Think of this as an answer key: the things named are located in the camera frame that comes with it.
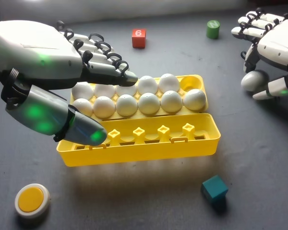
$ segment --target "egg carton post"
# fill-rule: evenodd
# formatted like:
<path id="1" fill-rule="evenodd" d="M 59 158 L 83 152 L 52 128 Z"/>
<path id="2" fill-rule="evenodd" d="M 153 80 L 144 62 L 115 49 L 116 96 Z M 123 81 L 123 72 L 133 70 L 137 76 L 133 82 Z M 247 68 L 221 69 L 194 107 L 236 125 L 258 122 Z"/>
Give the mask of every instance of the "egg carton post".
<path id="1" fill-rule="evenodd" d="M 177 76 L 175 79 L 177 84 L 174 82 L 170 86 L 162 84 L 162 78 L 144 76 L 134 87 L 117 86 L 115 89 L 112 85 L 90 84 L 90 89 L 85 90 L 88 85 L 82 86 L 80 92 L 75 92 L 73 88 L 71 104 L 76 103 L 76 107 L 81 108 L 79 102 L 82 100 L 83 106 L 87 104 L 84 99 L 89 100 L 91 106 L 87 104 L 82 111 L 97 121 L 204 112 L 208 108 L 208 100 L 202 77 L 186 75 Z"/>
<path id="2" fill-rule="evenodd" d="M 177 79 L 178 91 L 174 91 L 173 88 L 171 90 L 179 95 L 180 101 L 183 100 L 184 104 L 186 104 L 185 95 L 192 90 L 199 89 L 205 95 L 201 76 L 177 76 Z M 154 79 L 154 81 L 159 87 L 153 96 L 158 101 L 162 101 L 162 96 L 169 91 L 161 92 L 160 78 Z M 141 94 L 137 90 L 138 83 L 134 87 L 135 90 L 133 88 L 133 92 L 129 92 L 132 96 L 128 95 L 137 103 L 141 98 Z M 88 87 L 90 92 L 96 89 L 94 85 L 88 85 Z M 126 92 L 121 92 L 121 90 L 126 89 L 116 87 L 116 93 L 111 99 L 108 99 L 116 107 L 119 103 L 120 93 L 121 96 L 126 95 Z M 204 98 L 204 106 L 199 110 L 190 110 L 182 106 L 178 112 L 169 113 L 161 106 L 156 113 L 150 115 L 143 114 L 137 109 L 129 117 L 121 116 L 115 111 L 113 115 L 103 119 L 96 117 L 96 111 L 94 111 L 91 117 L 100 121 L 108 133 L 104 143 L 93 147 L 62 140 L 57 146 L 57 151 L 64 163 L 70 167 L 212 155 L 216 152 L 221 134 L 212 116 L 203 113 L 208 108 L 207 97 Z M 93 96 L 89 103 L 93 104 L 96 100 L 96 96 Z"/>

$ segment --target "green cylinder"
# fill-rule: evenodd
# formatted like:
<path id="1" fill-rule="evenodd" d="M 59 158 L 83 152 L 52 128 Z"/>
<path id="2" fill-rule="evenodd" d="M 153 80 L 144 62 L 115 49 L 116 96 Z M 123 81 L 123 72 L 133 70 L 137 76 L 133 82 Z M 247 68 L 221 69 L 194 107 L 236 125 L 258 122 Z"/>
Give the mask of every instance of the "green cylinder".
<path id="1" fill-rule="evenodd" d="M 216 20 L 211 20 L 207 23 L 206 36 L 210 39 L 217 39 L 219 37 L 220 23 Z"/>

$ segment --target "red cube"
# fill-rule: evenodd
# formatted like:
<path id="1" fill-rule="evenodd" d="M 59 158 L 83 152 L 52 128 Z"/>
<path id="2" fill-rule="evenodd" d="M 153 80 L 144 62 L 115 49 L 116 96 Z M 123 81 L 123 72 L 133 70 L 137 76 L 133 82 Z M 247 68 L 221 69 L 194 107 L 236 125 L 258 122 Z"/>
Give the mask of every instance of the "red cube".
<path id="1" fill-rule="evenodd" d="M 132 46 L 133 48 L 145 48 L 146 30 L 134 29 L 132 31 Z"/>

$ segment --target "number 6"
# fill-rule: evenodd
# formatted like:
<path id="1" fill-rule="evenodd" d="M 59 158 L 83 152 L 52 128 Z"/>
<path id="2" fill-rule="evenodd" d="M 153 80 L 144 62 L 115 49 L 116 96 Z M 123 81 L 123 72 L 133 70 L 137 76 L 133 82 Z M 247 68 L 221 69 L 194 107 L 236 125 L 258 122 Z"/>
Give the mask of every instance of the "number 6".
<path id="1" fill-rule="evenodd" d="M 136 36 L 141 36 L 141 35 L 142 35 L 142 31 L 141 31 L 141 30 L 135 31 L 135 35 L 136 35 Z"/>

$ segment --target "green block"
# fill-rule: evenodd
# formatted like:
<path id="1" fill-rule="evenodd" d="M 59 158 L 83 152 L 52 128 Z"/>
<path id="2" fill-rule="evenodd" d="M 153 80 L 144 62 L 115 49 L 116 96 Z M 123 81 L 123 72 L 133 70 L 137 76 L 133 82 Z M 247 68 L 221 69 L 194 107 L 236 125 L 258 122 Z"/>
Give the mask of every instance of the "green block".
<path id="1" fill-rule="evenodd" d="M 201 191 L 210 203 L 214 203 L 225 197 L 228 187 L 218 176 L 214 176 L 202 183 Z"/>
<path id="2" fill-rule="evenodd" d="M 207 33 L 206 36 L 210 39 L 219 38 L 220 23 L 216 20 L 211 20 L 207 23 Z"/>

